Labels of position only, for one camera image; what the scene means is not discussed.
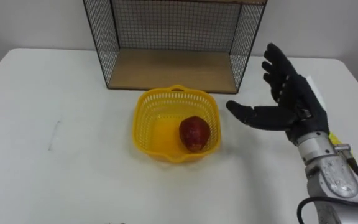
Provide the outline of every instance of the wire mesh shelf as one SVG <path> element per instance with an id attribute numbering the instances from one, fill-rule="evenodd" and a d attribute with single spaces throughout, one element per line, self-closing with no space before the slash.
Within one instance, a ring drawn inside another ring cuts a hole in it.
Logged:
<path id="1" fill-rule="evenodd" d="M 108 88 L 237 93 L 266 0 L 83 0 Z"/>

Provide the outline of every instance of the red apple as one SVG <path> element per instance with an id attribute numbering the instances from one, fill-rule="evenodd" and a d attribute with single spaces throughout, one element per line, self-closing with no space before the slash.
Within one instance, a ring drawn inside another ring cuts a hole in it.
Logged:
<path id="1" fill-rule="evenodd" d="M 192 116 L 180 123 L 180 139 L 191 152 L 200 152 L 211 135 L 208 123 L 200 117 Z"/>

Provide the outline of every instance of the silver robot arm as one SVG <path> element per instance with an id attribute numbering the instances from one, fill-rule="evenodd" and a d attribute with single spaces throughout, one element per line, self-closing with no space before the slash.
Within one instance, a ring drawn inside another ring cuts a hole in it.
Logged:
<path id="1" fill-rule="evenodd" d="M 298 206 L 299 222 L 303 223 L 302 207 L 313 201 L 320 224 L 358 224 L 358 176 L 347 162 L 354 160 L 350 146 L 333 146 L 328 135 L 321 132 L 306 134 L 296 143 L 306 165 L 307 188 L 312 198 Z M 319 197 L 344 200 L 349 205 L 320 201 Z"/>

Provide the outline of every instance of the basket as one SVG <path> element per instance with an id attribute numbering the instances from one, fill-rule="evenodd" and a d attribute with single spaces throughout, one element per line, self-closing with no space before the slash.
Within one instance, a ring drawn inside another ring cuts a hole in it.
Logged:
<path id="1" fill-rule="evenodd" d="M 199 153 L 190 152 L 180 140 L 179 125 L 190 116 L 203 118 L 211 128 L 211 136 Z M 221 142 L 216 102 L 203 91 L 181 85 L 147 91 L 137 102 L 132 140 L 141 151 L 159 161 L 197 161 L 214 152 Z"/>

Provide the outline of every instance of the robotic thumb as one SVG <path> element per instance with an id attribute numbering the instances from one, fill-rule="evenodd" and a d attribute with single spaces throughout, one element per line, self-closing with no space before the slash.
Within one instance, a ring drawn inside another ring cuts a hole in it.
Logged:
<path id="1" fill-rule="evenodd" d="M 286 131 L 298 119 L 297 115 L 279 106 L 243 106 L 229 100 L 226 108 L 242 123 L 267 131 Z"/>

